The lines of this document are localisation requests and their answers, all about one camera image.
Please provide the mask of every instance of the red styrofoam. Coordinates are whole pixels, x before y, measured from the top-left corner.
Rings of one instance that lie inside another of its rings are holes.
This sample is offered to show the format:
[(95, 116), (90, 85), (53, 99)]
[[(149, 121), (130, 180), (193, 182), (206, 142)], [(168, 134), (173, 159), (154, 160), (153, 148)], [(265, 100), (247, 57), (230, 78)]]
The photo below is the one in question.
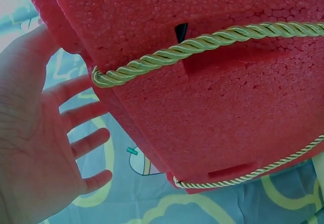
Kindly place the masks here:
[[(174, 27), (185, 22), (191, 38), (232, 25), (324, 20), (324, 0), (33, 2), (60, 45), (103, 72), (174, 45)], [(323, 47), (322, 37), (250, 40), (94, 90), (171, 182), (228, 180), (323, 134)]]

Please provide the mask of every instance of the red foam block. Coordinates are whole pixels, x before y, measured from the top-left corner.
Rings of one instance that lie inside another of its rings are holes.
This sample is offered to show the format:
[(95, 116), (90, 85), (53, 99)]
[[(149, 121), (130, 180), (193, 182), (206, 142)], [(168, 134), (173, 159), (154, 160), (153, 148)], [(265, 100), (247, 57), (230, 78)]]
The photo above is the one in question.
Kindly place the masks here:
[[(117, 69), (176, 44), (181, 23), (189, 24), (191, 38), (231, 25), (324, 20), (324, 0), (32, 1), (60, 45), (80, 53), (89, 72), (95, 65)], [(323, 134), (323, 47), (323, 38), (250, 40), (94, 90), (171, 182), (172, 176), (229, 180)], [(320, 144), (275, 171), (323, 149)]]

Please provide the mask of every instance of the fabric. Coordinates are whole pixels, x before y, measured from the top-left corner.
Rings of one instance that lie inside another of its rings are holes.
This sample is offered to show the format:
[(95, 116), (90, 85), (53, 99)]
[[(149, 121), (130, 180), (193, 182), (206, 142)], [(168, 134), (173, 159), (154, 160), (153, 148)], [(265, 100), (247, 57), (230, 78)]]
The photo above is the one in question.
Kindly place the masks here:
[[(28, 0), (18, 2), (22, 7), (29, 5)], [(10, 10), (9, 14), (1, 10), (0, 20), (20, 8)], [(42, 23), (32, 10), (24, 19), (6, 28), (0, 25), (0, 50)], [(59, 50), (48, 64), (45, 87), (84, 74), (86, 70), (78, 55)], [(95, 100), (98, 99), (93, 90), (88, 90), (72, 98), (61, 110)], [(73, 142), (101, 127), (110, 130), (111, 139), (77, 163), (83, 177), (106, 168), (113, 173), (112, 181), (95, 193), (77, 198), (42, 224), (324, 223), (324, 202), (312, 160), (246, 184), (188, 195), (174, 189), (165, 175), (150, 165), (109, 114), (77, 127), (69, 138)]]

